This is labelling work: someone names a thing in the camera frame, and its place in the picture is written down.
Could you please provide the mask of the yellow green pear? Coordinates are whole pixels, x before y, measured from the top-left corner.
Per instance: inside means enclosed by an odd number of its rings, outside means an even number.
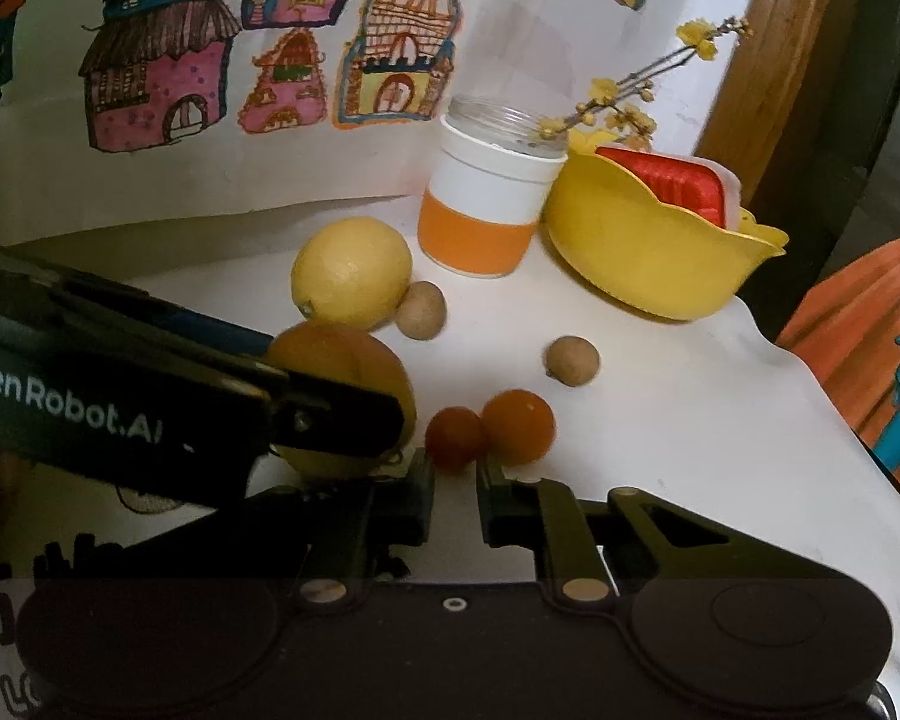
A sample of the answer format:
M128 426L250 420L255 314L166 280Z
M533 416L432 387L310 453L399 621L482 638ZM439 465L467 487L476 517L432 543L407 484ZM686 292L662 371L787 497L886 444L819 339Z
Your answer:
M263 359L286 371L349 383L393 395L403 410L403 430L395 450L368 458L347 458L315 450L276 447L302 478L355 478L403 460L403 450L416 431L413 385L400 361L386 344L364 330L340 323L302 322L272 340Z

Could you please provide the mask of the yellow lemon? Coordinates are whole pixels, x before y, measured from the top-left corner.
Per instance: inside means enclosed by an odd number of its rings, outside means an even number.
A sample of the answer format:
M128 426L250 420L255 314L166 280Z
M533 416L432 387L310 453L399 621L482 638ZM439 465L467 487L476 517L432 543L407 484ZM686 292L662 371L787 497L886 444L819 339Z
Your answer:
M413 275L408 242L370 216L323 226L290 269L290 299L314 322L372 330L390 319Z

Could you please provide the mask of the wooden door frame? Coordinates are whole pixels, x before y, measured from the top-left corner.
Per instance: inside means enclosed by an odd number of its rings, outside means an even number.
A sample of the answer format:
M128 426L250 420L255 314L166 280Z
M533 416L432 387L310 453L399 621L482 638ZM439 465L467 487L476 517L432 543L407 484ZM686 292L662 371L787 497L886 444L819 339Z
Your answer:
M738 293L777 337L823 276L891 127L900 0L751 0L748 20L696 151L790 238Z

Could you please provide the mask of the red cherry tomato back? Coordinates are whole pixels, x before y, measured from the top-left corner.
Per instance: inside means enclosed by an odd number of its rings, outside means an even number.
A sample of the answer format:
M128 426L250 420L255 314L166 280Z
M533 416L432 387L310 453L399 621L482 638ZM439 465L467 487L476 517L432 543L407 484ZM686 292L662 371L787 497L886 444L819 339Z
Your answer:
M475 411L448 406L427 424L424 449L437 472L458 475L466 466L487 457L489 437Z

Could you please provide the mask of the small orange kumquat right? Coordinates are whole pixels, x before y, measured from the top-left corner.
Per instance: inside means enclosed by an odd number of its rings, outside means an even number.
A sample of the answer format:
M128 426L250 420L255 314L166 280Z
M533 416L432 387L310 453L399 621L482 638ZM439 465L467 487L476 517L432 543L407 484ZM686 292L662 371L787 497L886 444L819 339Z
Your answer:
M491 398L481 411L491 449L507 466L541 460L553 447L556 418L551 406L530 390L514 388Z

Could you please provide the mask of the red packaged item in bowl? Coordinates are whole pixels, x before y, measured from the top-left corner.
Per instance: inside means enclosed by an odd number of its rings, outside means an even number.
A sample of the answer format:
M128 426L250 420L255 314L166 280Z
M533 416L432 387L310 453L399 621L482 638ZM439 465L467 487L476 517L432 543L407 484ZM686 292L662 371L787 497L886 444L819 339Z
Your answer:
M596 153L639 177L660 202L696 213L722 229L740 229L740 179L721 164L616 145L599 146Z

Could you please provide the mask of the yellow flower twig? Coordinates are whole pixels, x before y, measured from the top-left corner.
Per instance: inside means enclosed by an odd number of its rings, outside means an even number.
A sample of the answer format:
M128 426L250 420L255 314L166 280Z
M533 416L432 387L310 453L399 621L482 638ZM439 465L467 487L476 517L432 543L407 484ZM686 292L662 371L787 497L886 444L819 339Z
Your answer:
M598 137L608 137L610 145L621 145L635 151L650 151L656 133L656 122L640 103L655 99L655 82L660 76L701 60L712 62L718 54L718 41L733 36L748 39L752 27L746 16L729 16L720 23L704 18L685 21L674 32L679 46L619 80L593 78L589 97L577 103L569 115L541 117L535 133L544 143L556 143L560 137L572 140L571 133L583 128L580 143L600 146Z

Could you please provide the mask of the painting of orange dress woman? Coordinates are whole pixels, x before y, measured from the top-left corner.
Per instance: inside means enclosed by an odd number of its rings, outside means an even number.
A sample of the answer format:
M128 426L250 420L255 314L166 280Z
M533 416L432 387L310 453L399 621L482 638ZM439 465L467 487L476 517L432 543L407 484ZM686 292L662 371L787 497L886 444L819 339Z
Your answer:
M900 238L813 286L777 344L808 364L900 483Z

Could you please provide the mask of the children's house drawing paper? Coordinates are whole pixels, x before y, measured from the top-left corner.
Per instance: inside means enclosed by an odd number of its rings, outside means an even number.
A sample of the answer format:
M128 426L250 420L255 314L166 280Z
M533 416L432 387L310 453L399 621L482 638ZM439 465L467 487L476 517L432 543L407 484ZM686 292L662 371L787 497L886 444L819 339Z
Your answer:
M0 0L0 244L419 192L544 0Z

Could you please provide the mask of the brown longan alone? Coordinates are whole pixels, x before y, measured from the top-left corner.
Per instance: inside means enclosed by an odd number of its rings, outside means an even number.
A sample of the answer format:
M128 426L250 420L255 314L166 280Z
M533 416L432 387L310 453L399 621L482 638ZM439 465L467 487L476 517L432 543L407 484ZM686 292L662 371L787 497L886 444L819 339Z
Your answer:
M600 372L601 358L589 340L564 335L556 338L544 351L544 369L551 379L567 387L582 387Z

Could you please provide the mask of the orange white jar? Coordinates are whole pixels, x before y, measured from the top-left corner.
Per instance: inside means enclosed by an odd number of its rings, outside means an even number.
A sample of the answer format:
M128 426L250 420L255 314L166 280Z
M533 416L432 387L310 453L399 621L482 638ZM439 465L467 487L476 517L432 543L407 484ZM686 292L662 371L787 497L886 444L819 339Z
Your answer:
M532 242L569 138L535 115L459 94L440 116L439 154L422 194L418 244L468 277L500 278Z

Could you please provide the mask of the brown longan near lemon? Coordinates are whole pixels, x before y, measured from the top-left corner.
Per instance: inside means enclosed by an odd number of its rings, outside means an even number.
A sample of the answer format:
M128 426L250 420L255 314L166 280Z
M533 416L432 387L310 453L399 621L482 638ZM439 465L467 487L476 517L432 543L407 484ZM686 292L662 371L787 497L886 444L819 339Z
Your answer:
M447 302L440 288L430 281L414 281L398 305L395 323L411 340L429 341L447 322Z

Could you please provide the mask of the white printed tablecloth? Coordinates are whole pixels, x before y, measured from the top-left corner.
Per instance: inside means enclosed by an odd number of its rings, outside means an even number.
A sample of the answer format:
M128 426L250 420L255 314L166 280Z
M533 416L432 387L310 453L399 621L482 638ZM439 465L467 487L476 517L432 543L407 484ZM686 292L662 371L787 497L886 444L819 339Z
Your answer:
M526 388L557 419L543 461L520 476L559 479L580 497L616 486L674 504L852 575L893 621L880 683L900 718L900 494L797 356L767 341L734 299L691 323L645 319L603 299L539 239L518 270L473 280L434 265L416 244L418 199L312 203L284 210L137 224L23 244L39 259L129 281L152 294L261 332L299 321L289 299L297 250L332 221L374 216L408 239L414 277L443 291L448 322L434 341L380 332L408 369L419 426L445 406L478 411ZM598 377L567 388L543 372L543 349L580 335ZM205 512L137 515L109 486L39 466L25 478L0 543L16 577L46 541L79 532L130 544ZM439 481L429 543L408 553L411 578L493 582L532 575L530 555L489 550L478 533L473 475Z

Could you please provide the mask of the yellow plastic bowl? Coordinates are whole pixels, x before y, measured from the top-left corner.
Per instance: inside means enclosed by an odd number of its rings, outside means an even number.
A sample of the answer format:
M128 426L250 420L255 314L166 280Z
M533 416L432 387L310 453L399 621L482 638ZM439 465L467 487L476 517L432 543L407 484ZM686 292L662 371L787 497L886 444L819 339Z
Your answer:
M610 298L662 319L712 316L759 266L782 257L788 234L741 205L728 231L660 202L631 171L571 135L569 159L544 207L553 249Z

